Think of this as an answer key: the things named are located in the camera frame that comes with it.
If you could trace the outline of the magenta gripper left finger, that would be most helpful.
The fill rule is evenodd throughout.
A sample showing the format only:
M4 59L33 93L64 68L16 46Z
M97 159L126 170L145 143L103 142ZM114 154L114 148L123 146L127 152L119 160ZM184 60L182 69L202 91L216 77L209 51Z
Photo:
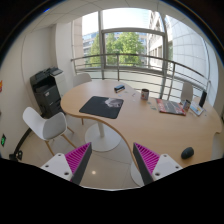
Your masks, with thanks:
M57 153L41 168L56 176L79 185L90 156L92 154L92 144L87 143L73 149L67 154Z

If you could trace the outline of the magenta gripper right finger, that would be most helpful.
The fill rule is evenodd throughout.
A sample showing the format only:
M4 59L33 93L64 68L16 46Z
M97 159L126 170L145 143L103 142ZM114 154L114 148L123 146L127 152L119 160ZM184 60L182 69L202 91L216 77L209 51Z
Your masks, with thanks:
M182 169L168 154L159 155L138 143L133 144L133 154L145 185Z

